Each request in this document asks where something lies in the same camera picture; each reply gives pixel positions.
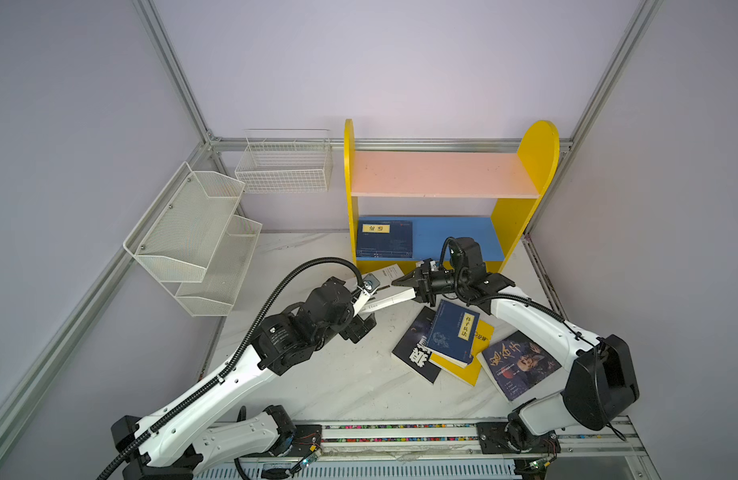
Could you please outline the white book La Dame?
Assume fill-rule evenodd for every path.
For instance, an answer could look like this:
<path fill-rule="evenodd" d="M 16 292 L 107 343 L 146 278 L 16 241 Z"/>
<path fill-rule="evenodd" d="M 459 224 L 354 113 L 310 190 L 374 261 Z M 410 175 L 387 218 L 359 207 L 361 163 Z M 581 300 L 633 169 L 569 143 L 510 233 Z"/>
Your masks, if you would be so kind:
<path fill-rule="evenodd" d="M 373 313 L 390 306 L 413 301 L 416 293 L 413 287 L 394 286 L 392 282 L 404 276 L 398 264 L 393 264 L 363 276 L 374 286 L 373 295 L 360 311 L 360 314 Z"/>

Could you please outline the navy book yellow label Yijing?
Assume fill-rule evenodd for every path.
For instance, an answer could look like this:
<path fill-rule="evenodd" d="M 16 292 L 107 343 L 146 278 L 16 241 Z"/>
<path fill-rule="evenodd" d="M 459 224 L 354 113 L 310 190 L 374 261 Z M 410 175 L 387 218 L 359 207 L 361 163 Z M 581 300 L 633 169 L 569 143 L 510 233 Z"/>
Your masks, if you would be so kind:
<path fill-rule="evenodd" d="M 413 256 L 414 224 L 406 220 L 360 220 L 357 256 L 406 259 Z"/>

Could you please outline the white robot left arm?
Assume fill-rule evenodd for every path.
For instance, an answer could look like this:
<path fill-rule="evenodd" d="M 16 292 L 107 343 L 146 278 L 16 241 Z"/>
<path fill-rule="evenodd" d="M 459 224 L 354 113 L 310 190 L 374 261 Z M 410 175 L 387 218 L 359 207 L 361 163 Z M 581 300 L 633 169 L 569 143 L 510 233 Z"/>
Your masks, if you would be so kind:
<path fill-rule="evenodd" d="M 354 287 L 328 279 L 303 302 L 276 315 L 269 310 L 292 281 L 287 276 L 263 306 L 233 355 L 209 376 L 156 413 L 124 416 L 112 427 L 117 457 L 100 473 L 117 470 L 126 479 L 192 479 L 236 458 L 288 452 L 296 428 L 281 405 L 219 427 L 217 421 L 258 387 L 311 359 L 331 339 L 359 342 L 375 327 L 360 311 L 379 286 L 366 275 Z"/>

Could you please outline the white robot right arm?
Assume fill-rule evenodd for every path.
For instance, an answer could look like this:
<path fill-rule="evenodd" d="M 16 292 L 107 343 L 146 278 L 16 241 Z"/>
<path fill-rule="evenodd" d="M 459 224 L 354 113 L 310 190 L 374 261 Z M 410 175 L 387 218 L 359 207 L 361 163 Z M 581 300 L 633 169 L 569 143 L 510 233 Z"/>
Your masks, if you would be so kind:
<path fill-rule="evenodd" d="M 510 413 L 504 444 L 515 452 L 531 450 L 557 429 L 609 428 L 640 397 L 631 351 L 622 338 L 582 329 L 532 300 L 508 277 L 488 271 L 480 245 L 470 237 L 447 238 L 439 259 L 419 262 L 393 283 L 412 289 L 419 303 L 432 305 L 439 296 L 454 295 L 480 308 L 527 335 L 567 371 L 561 391 Z"/>

